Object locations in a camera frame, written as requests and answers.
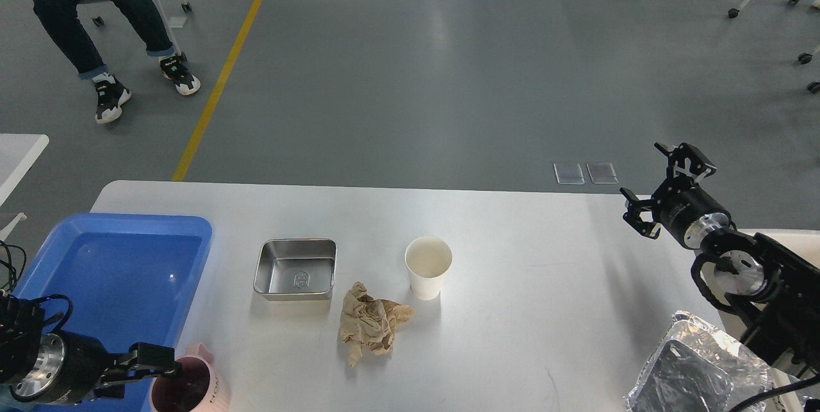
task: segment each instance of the sock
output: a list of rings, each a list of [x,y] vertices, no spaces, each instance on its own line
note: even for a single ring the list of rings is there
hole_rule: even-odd
[[[96,76],[92,77],[91,80],[94,82],[94,84],[102,82],[103,80],[108,80],[108,82],[114,84],[114,76],[108,74],[107,72],[97,74]]]

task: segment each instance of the metal container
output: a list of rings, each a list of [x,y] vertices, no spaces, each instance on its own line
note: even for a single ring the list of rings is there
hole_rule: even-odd
[[[261,247],[254,290],[269,301],[330,299],[336,271],[336,242],[276,239]]]

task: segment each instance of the black cable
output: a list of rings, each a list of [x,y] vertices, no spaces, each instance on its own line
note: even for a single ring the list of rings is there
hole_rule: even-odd
[[[18,251],[21,251],[23,253],[23,266],[20,267],[20,272],[18,273],[18,277],[20,277],[23,275],[23,272],[26,271],[26,263],[28,263],[29,261],[29,255],[26,254],[26,250],[23,249],[20,245],[12,245],[12,243],[7,243],[6,246],[12,249],[18,249]]]
[[[791,393],[792,391],[808,388],[808,386],[817,385],[817,383],[820,383],[820,375],[815,375],[814,377],[807,378],[806,380],[794,382],[791,385],[773,388],[769,391],[764,391],[761,394],[753,395],[749,399],[742,401],[737,406],[732,407],[732,409],[730,409],[729,412],[741,412],[741,410],[753,406],[754,404],[759,403],[761,400],[767,400],[771,397],[775,397],[776,395],[783,395],[786,393]]]
[[[68,310],[65,311],[65,314],[62,316],[60,321],[56,325],[54,325],[54,328],[52,329],[52,331],[58,331],[58,330],[62,329],[62,327],[65,325],[66,322],[68,322],[68,318],[70,318],[71,313],[74,312],[74,304],[71,303],[71,299],[68,298],[65,295],[53,294],[53,295],[48,295],[48,296],[44,296],[44,297],[41,297],[41,298],[33,299],[31,301],[31,303],[40,304],[40,303],[44,303],[46,301],[51,301],[52,299],[64,299],[65,302],[68,303]]]
[[[700,295],[702,295],[703,298],[706,298],[706,301],[712,304],[712,306],[714,306],[715,309],[719,309],[725,313],[734,315],[736,313],[735,309],[730,305],[721,302],[717,298],[717,296],[715,296],[714,293],[712,293],[712,289],[709,289],[709,285],[706,283],[706,281],[704,281],[703,278],[700,277],[700,271],[703,269],[703,266],[706,263],[714,263],[714,260],[712,260],[712,258],[710,258],[710,256],[706,254],[706,252],[703,252],[703,254],[700,254],[697,257],[695,257],[694,263],[692,263],[692,268],[689,269],[689,274],[691,274],[692,281],[694,281],[695,286],[698,287]]]
[[[6,251],[6,257],[8,257],[8,263],[3,262],[3,260],[0,260],[0,263],[2,263],[3,266],[8,268],[8,283],[6,283],[6,286],[8,286],[9,290],[14,290],[14,288],[17,286],[17,268],[14,268],[14,264],[12,264],[12,251],[9,250],[6,243],[2,240],[0,240],[0,246],[3,247],[4,251]]]

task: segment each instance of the crumpled paper towel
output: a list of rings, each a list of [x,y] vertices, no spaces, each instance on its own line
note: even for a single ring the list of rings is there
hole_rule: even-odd
[[[339,319],[339,335],[348,343],[348,364],[354,367],[361,359],[361,349],[373,354],[393,352],[396,328],[410,321],[416,312],[407,304],[389,299],[373,299],[363,283],[355,283],[345,295]]]

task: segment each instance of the pink mug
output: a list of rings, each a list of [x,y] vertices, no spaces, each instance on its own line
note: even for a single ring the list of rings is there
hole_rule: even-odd
[[[154,412],[226,412],[231,389],[213,367],[213,353],[202,343],[188,345],[178,378],[156,378],[149,400]]]

